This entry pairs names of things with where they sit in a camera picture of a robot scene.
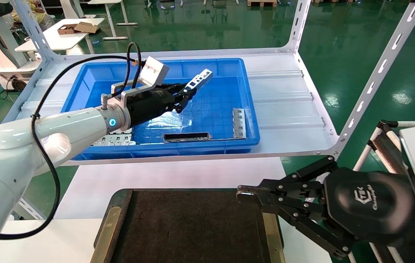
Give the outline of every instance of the blue storage tray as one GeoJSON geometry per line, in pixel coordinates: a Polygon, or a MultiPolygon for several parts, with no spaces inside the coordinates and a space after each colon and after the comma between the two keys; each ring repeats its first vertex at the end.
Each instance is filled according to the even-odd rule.
{"type": "MultiPolygon", "coordinates": [[[[136,145],[90,146],[74,160],[159,157],[173,155],[217,155],[248,153],[259,143],[259,128],[245,65],[240,58],[162,61],[169,66],[164,83],[185,83],[205,68],[212,79],[202,87],[181,114],[166,112],[158,118],[134,127],[136,145]],[[246,139],[234,137],[233,108],[244,108],[246,139]],[[164,143],[166,133],[209,132],[211,141],[164,143]]],[[[136,66],[132,66],[130,80],[136,66]]],[[[126,62],[95,62],[82,65],[62,107],[62,112],[100,105],[100,95],[110,93],[110,86],[122,82],[126,62]]]]}

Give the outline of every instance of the white table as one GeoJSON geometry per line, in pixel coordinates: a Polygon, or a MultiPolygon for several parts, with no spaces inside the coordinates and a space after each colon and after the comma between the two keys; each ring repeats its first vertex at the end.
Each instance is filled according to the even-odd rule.
{"type": "MultiPolygon", "coordinates": [[[[80,32],[69,35],[60,35],[58,29],[62,25],[66,24],[77,24],[79,22],[91,23],[92,25],[99,25],[104,19],[103,18],[79,18],[79,19],[63,19],[60,22],[53,25],[51,28],[45,30],[43,35],[47,42],[49,43],[49,48],[51,50],[68,50],[77,43],[79,43],[83,38],[86,38],[87,45],[89,46],[89,51],[91,54],[94,54],[94,48],[92,46],[92,41],[89,38],[89,33],[80,32]]],[[[24,44],[14,49],[18,52],[28,52],[28,51],[37,51],[32,40],[28,40],[24,44]]]]}
{"type": "MultiPolygon", "coordinates": [[[[84,165],[47,228],[30,238],[0,241],[0,263],[89,263],[108,202],[121,188],[236,188],[284,176],[279,157],[84,165]]],[[[41,223],[8,221],[2,233],[30,231],[41,223]]],[[[282,219],[280,228],[287,263],[331,263],[329,253],[282,219]]]]}
{"type": "Polygon", "coordinates": [[[105,10],[107,11],[108,23],[110,24],[110,29],[112,30],[112,37],[104,37],[104,40],[127,40],[128,37],[117,37],[115,32],[114,22],[112,16],[110,15],[109,4],[121,4],[121,11],[123,12],[124,23],[117,23],[117,26],[137,26],[137,23],[129,23],[128,17],[126,16],[126,9],[124,8],[123,0],[91,0],[87,4],[89,5],[105,5],[105,10]]]}
{"type": "MultiPolygon", "coordinates": [[[[2,233],[23,233],[43,220],[7,221],[2,233]]],[[[89,263],[102,219],[52,220],[42,232],[24,239],[0,241],[0,263],[89,263]]],[[[280,221],[287,263],[332,263],[329,253],[293,226],[280,221]]]]}

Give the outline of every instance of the blue indicator light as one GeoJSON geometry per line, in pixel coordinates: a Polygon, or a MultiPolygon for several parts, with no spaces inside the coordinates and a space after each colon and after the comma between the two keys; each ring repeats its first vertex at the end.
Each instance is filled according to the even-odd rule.
{"type": "Polygon", "coordinates": [[[108,124],[110,125],[110,126],[115,126],[116,124],[117,124],[117,120],[115,120],[114,118],[111,118],[109,121],[108,121],[108,124]]]}

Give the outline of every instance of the metal shelf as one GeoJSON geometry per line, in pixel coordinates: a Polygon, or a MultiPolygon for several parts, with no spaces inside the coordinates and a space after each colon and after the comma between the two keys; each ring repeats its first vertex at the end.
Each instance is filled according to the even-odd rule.
{"type": "MultiPolygon", "coordinates": [[[[29,6],[11,1],[20,14],[27,14],[29,6]]],[[[212,160],[287,155],[334,155],[339,157],[381,81],[395,60],[399,50],[415,25],[415,3],[410,3],[394,31],[380,61],[369,78],[354,110],[339,136],[324,107],[319,93],[306,70],[298,48],[310,7],[309,0],[299,0],[289,42],[280,48],[194,50],[180,52],[148,52],[160,60],[199,58],[242,58],[247,68],[261,141],[251,153],[242,155],[169,156],[116,160],[70,161],[67,165],[141,163],[173,160],[212,160]]],[[[67,65],[90,55],[60,56],[49,49],[37,21],[23,15],[23,24],[38,46],[43,62],[32,76],[4,121],[29,118],[52,79],[67,65]]],[[[59,113],[68,96],[79,66],[70,70],[54,87],[42,115],[59,113]]]]}
{"type": "MultiPolygon", "coordinates": [[[[249,84],[258,119],[261,141],[251,153],[245,155],[198,155],[158,158],[132,158],[121,160],[70,161],[69,165],[97,163],[141,163],[160,160],[205,160],[242,157],[265,157],[284,155],[312,155],[333,146],[338,136],[322,105],[317,91],[308,87],[304,73],[291,53],[277,53],[276,49],[214,50],[208,52],[144,53],[161,60],[240,57],[247,67],[249,84]]],[[[34,91],[23,103],[16,119],[28,118],[53,80],[52,77],[64,67],[83,56],[69,56],[65,63],[51,64],[34,91]]],[[[41,115],[60,113],[79,68],[75,68],[60,80],[44,104],[41,115]]]]}

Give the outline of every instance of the green epoxy floor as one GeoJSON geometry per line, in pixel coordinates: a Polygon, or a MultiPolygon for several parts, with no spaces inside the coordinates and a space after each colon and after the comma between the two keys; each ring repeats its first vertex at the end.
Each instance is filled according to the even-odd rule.
{"type": "MultiPolygon", "coordinates": [[[[168,9],[174,5],[174,10],[162,10],[159,3],[154,2],[147,8],[147,2],[142,0],[125,0],[130,22],[138,22],[139,26],[116,27],[116,32],[136,41],[143,52],[279,47],[287,43],[294,17],[294,1],[289,1],[290,5],[283,2],[277,8],[259,8],[247,7],[245,0],[240,0],[240,5],[229,0],[223,6],[218,4],[221,1],[215,4],[208,1],[206,7],[200,0],[187,0],[179,7],[177,0],[176,4],[164,4],[168,9]]],[[[407,5],[407,0],[311,5],[299,52],[337,130],[345,124],[407,5]]],[[[100,6],[87,6],[84,13],[106,17],[104,7],[100,6]]],[[[114,23],[123,21],[119,5],[113,6],[111,13],[114,23]]],[[[102,40],[110,35],[105,20],[101,31],[91,37],[97,53],[126,50],[128,41],[102,40]]],[[[79,45],[81,51],[89,51],[85,41],[79,45]]],[[[0,100],[0,122],[11,106],[11,101],[0,100]]],[[[382,118],[415,120],[415,28],[344,149],[339,159],[341,166],[355,164],[382,118]]],[[[288,173],[316,159],[316,156],[282,157],[288,173]]],[[[64,188],[76,169],[59,168],[64,188]]],[[[377,157],[371,155],[362,170],[375,169],[383,168],[377,157]]],[[[45,214],[50,211],[53,195],[50,175],[35,177],[26,192],[26,197],[45,214]]],[[[357,259],[375,262],[368,253],[367,245],[359,245],[354,250],[357,259]]]]}

